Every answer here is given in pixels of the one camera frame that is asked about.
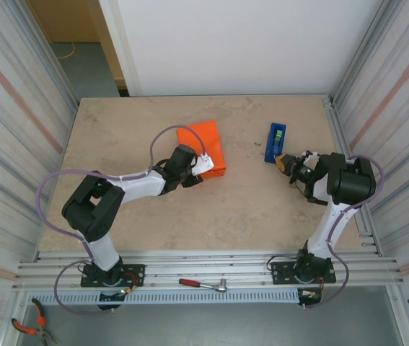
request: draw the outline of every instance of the blue container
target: blue container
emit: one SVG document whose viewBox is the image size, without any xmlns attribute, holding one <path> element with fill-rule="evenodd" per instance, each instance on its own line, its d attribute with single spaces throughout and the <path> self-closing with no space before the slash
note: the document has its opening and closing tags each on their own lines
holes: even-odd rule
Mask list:
<svg viewBox="0 0 409 346">
<path fill-rule="evenodd" d="M 276 135 L 278 131 L 281 131 L 281 137 Z M 286 136 L 286 125 L 271 123 L 265 150 L 265 162 L 274 164 L 275 157 L 283 153 L 284 136 Z"/>
</svg>

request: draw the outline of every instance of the orange cardboard box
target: orange cardboard box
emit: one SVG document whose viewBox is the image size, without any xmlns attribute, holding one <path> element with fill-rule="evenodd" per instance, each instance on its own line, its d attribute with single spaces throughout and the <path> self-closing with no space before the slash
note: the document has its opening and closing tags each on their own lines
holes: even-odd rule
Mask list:
<svg viewBox="0 0 409 346">
<path fill-rule="evenodd" d="M 221 150 L 219 130 L 217 129 L 217 123 L 215 120 L 206 121 L 204 123 L 188 125 L 192 128 L 203 140 L 206 147 L 207 154 L 214 162 L 212 170 L 203 173 L 202 178 L 221 177 L 225 174 L 224 153 Z M 202 154 L 203 150 L 198 139 L 190 131 L 179 128 L 177 130 L 178 143 L 185 144 L 196 150 L 196 153 Z"/>
</svg>

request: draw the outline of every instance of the pliers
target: pliers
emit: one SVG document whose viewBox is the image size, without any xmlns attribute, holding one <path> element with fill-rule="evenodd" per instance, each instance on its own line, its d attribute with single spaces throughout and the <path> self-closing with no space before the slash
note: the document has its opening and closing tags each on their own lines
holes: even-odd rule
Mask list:
<svg viewBox="0 0 409 346">
<path fill-rule="evenodd" d="M 55 339 L 52 337 L 52 335 L 49 334 L 49 332 L 47 332 L 44 329 L 44 326 L 47 324 L 47 320 L 44 317 L 44 308 L 41 305 L 41 303 L 39 302 L 38 299 L 33 298 L 31 300 L 34 305 L 36 306 L 36 309 L 38 310 L 38 328 L 27 328 L 22 326 L 16 319 L 12 319 L 12 326 L 14 326 L 14 328 L 21 332 L 21 333 L 26 333 L 32 336 L 38 336 L 40 338 L 40 341 L 42 342 L 42 344 L 44 346 L 47 346 L 47 340 L 46 338 L 51 339 L 54 343 L 57 343 L 55 341 Z"/>
</svg>

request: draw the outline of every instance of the beige tabletop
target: beige tabletop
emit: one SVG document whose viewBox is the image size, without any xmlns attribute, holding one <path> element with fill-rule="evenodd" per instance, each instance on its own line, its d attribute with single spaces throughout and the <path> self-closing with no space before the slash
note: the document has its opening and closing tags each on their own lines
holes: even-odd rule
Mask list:
<svg viewBox="0 0 409 346">
<path fill-rule="evenodd" d="M 110 230 L 117 250 L 298 249 L 313 234 L 325 207 L 308 203 L 276 165 L 263 161 L 271 123 L 286 128 L 284 152 L 334 151 L 321 97 L 136 97 L 83 99 L 63 169 L 104 174 L 140 172 L 149 144 L 170 125 L 215 120 L 227 171 L 194 187 L 120 207 Z M 174 130 L 154 148 L 155 162 L 170 157 Z M 48 219 L 71 230 L 61 208 L 82 177 L 58 179 Z M 349 222 L 341 248 L 361 246 Z M 46 229 L 40 249 L 82 249 L 75 239 Z"/>
</svg>

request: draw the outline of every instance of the corrugated metal wall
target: corrugated metal wall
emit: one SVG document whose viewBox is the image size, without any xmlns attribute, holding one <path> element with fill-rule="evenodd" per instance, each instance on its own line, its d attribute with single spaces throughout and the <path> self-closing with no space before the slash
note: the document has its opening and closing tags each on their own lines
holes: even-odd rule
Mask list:
<svg viewBox="0 0 409 346">
<path fill-rule="evenodd" d="M 398 259 L 409 295 L 409 0 L 393 3 L 335 101 L 352 152 L 373 156 L 387 174 L 371 212 L 384 254 Z"/>
<path fill-rule="evenodd" d="M 22 5 L 0 1 L 0 322 L 17 264 L 40 236 L 36 187 L 59 168 L 77 109 Z"/>
</svg>

